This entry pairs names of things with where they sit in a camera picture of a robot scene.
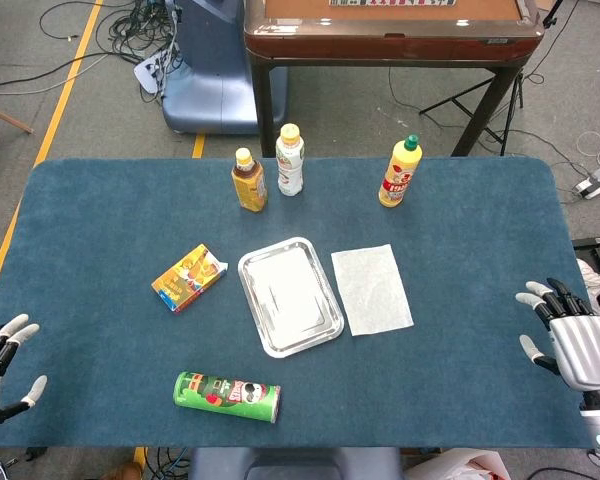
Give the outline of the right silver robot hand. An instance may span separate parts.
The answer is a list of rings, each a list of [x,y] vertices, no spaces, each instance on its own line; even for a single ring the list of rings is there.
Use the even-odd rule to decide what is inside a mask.
[[[576,391],[600,391],[600,316],[557,279],[528,281],[525,287],[515,299],[541,320],[554,352],[542,353],[522,335],[519,342],[526,356]]]

